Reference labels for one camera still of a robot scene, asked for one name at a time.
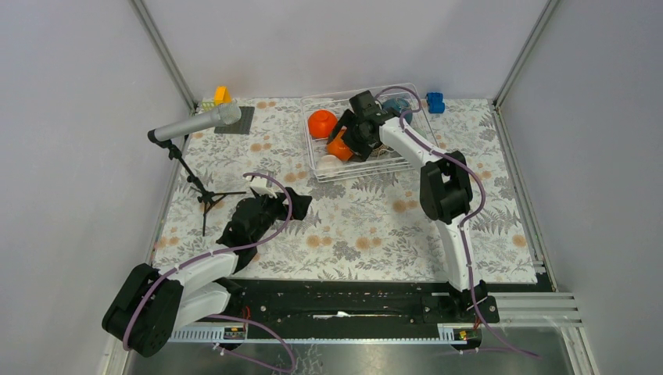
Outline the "dark blue bowl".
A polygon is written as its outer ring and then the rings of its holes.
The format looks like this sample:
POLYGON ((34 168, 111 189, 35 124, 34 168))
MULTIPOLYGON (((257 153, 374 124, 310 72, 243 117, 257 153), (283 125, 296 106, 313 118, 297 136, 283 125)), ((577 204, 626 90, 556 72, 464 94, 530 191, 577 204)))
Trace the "dark blue bowl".
POLYGON ((402 97, 389 98, 382 103, 385 109, 395 109, 400 115, 405 114, 405 121, 408 125, 412 123, 413 113, 411 104, 402 97))

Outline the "small white patterned bowl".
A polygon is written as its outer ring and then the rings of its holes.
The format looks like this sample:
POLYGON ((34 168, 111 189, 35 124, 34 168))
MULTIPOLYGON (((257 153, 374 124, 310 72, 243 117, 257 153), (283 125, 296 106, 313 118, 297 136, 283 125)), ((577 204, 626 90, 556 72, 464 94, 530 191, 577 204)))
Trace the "small white patterned bowl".
POLYGON ((318 173, 337 173, 344 167, 341 159, 334 155, 322 156, 316 164, 316 171, 318 173))

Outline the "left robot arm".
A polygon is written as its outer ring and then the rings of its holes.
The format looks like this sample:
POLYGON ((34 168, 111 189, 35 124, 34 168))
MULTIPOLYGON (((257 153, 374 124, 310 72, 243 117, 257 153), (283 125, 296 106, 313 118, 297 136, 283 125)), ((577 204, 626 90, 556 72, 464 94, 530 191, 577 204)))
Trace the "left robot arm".
POLYGON ((197 320, 217 314, 232 321, 242 313, 240 297, 220 281, 245 268, 264 243, 267 230, 280 220, 306 218, 312 197, 287 187, 244 198, 217 240, 219 249, 203 253, 184 266, 161 272, 147 263, 137 265, 102 318, 102 329, 128 350, 149 357, 171 334, 197 320))

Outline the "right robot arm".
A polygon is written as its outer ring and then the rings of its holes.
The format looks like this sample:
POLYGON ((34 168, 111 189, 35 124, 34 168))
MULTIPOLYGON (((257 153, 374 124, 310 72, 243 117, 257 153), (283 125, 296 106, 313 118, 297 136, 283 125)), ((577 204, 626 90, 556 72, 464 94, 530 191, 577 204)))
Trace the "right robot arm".
POLYGON ((487 286, 475 279, 474 253, 465 227, 477 215, 471 210, 471 185, 478 177, 461 152, 446 152, 434 146, 413 130, 406 115, 384 107, 370 91, 362 91, 349 99, 349 108, 328 140, 340 139, 361 161, 379 145, 385 145, 419 170, 420 206, 438 228, 451 286, 450 300, 443 307, 455 320, 487 325, 481 310, 487 306, 487 286))

